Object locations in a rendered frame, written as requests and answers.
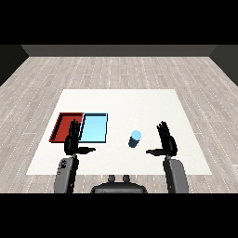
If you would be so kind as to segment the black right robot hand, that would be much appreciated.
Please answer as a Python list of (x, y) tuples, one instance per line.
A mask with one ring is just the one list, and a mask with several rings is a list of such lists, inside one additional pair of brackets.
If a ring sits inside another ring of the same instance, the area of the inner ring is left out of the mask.
[(161, 122), (157, 127), (162, 148), (147, 150), (146, 153), (152, 154), (154, 156), (168, 155), (176, 156), (178, 152), (178, 147), (175, 139), (170, 135), (169, 128), (166, 122)]

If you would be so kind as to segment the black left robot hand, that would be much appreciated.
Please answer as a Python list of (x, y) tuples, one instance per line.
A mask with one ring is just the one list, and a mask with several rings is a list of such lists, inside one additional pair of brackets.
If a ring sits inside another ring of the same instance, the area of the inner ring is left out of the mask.
[(67, 155), (74, 155), (77, 153), (88, 154), (96, 150), (95, 148), (78, 146), (79, 130), (80, 130), (80, 123), (75, 119), (73, 119), (69, 126), (69, 134), (64, 141), (64, 152)]

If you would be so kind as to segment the red shallow open box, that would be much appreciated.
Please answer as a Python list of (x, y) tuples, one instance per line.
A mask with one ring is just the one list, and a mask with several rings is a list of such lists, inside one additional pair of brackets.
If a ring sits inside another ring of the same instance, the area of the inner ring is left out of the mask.
[(61, 112), (48, 141), (51, 143), (63, 143), (69, 135), (71, 121), (75, 120), (81, 123), (83, 115), (82, 112)]

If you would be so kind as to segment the light blue shallow open box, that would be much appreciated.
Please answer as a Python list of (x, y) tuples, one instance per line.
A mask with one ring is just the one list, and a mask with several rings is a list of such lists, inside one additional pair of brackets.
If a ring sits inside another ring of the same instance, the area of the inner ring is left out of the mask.
[(105, 143), (107, 136), (108, 114), (105, 112), (87, 112), (80, 126), (80, 143)]

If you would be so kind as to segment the small blue can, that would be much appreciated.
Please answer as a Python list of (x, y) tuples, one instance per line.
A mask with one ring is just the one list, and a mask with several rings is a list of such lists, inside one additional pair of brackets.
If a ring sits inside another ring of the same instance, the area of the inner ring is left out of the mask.
[(131, 133), (131, 136), (130, 136), (130, 139), (128, 142), (128, 146), (130, 148), (135, 148), (138, 145), (140, 139), (141, 139), (141, 133), (138, 130), (134, 130)]

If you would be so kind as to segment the dark grey robot body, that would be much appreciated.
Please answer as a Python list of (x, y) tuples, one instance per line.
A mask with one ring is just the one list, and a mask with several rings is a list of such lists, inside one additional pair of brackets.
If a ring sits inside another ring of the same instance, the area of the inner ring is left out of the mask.
[(147, 193), (144, 186), (132, 183), (129, 175), (123, 175), (122, 182), (115, 181), (115, 175), (109, 175), (108, 181), (94, 186), (91, 193)]

